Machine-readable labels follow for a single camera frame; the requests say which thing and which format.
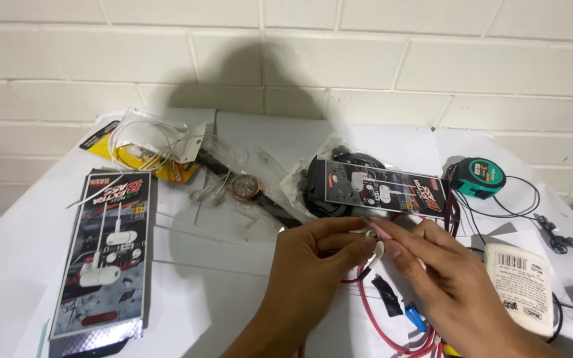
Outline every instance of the wristwatch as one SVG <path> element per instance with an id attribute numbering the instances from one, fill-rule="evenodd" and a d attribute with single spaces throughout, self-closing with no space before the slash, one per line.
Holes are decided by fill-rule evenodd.
<path id="1" fill-rule="evenodd" d="M 229 191 L 231 191 L 235 199 L 259 205 L 264 211 L 281 222 L 287 229 L 302 225 L 298 219 L 291 216 L 283 207 L 269 199 L 262 192 L 262 187 L 257 177 L 249 174 L 237 175 L 233 172 L 230 173 L 227 166 L 219 162 L 218 159 L 214 158 L 213 155 L 202 148 L 198 150 L 195 162 L 225 180 Z"/>

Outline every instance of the white brick wall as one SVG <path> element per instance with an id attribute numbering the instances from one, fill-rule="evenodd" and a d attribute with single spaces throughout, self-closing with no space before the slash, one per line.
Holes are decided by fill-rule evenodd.
<path id="1" fill-rule="evenodd" d="M 167 103 L 491 131 L 573 201 L 573 0 L 0 0 L 0 215 Z"/>

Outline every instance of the barcode label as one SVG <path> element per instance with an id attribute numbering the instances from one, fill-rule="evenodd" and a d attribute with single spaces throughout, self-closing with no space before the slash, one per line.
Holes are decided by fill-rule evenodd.
<path id="1" fill-rule="evenodd" d="M 521 256 L 514 256 L 509 254 L 497 253 L 499 265 L 511 266 L 521 270 L 527 269 L 527 259 Z"/>

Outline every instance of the black electrical tape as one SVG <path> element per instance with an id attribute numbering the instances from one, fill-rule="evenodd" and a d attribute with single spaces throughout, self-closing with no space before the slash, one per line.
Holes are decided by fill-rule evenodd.
<path id="1" fill-rule="evenodd" d="M 402 310 L 401 306 L 399 306 L 397 296 L 393 292 L 393 289 L 390 287 L 390 285 L 388 285 L 388 282 L 384 281 L 384 279 L 381 278 L 381 276 L 378 274 L 375 274 L 375 279 L 371 282 L 379 291 L 381 300 L 384 301 L 384 305 L 386 305 L 388 316 L 394 317 L 403 315 L 404 311 Z"/>

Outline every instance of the table surface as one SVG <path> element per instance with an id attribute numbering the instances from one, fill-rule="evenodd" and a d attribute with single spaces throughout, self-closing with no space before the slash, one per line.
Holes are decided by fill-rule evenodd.
<path id="1" fill-rule="evenodd" d="M 121 111 L 99 118 L 94 132 Z M 261 148 L 290 171 L 300 159 L 309 160 L 334 131 L 355 148 L 393 164 L 403 171 L 426 175 L 443 170 L 461 157 L 485 157 L 509 175 L 533 183 L 541 192 L 536 213 L 547 216 L 560 234 L 573 237 L 573 211 L 525 163 L 503 149 L 491 136 L 456 129 L 400 125 L 332 124 L 326 121 L 272 118 L 213 110 L 174 110 L 180 118 L 216 116 L 219 139 L 245 149 L 246 160 L 268 180 L 279 182 L 275 171 L 263 165 L 254 148 Z M 76 210 L 64 209 L 80 197 L 84 177 L 110 162 L 73 147 L 0 218 L 0 357 L 36 354 L 43 325 L 52 319 L 68 255 Z M 148 327 L 141 339 L 130 341 L 117 357 L 155 353 L 157 357 L 214 357 L 240 332 L 255 313 L 267 285 L 277 228 L 259 214 L 255 222 L 232 198 L 222 205 L 196 203 L 188 192 L 202 189 L 203 169 L 187 185 L 158 182 L 152 263 L 152 292 Z M 526 208 L 533 198 L 525 184 L 508 180 L 499 193 L 508 208 Z M 503 214 L 493 201 L 471 199 L 471 206 Z M 503 241 L 547 257 L 555 279 L 553 289 L 566 303 L 573 302 L 573 250 L 554 254 L 544 232 L 524 218 L 496 219 L 474 216 L 488 241 Z M 459 241 L 480 246 L 480 240 L 462 218 Z M 384 262 L 377 273 L 394 282 L 406 302 L 413 298 L 403 280 Z M 369 299 L 377 300 L 367 284 Z M 383 305 L 371 304 L 379 324 L 401 345 L 416 338 L 404 316 L 389 319 Z M 573 353 L 573 311 L 564 310 L 565 323 L 555 343 Z M 43 356 L 47 357 L 47 344 Z M 388 347 L 363 311 L 354 285 L 343 287 L 328 316 L 309 335 L 310 357 L 383 357 Z"/>

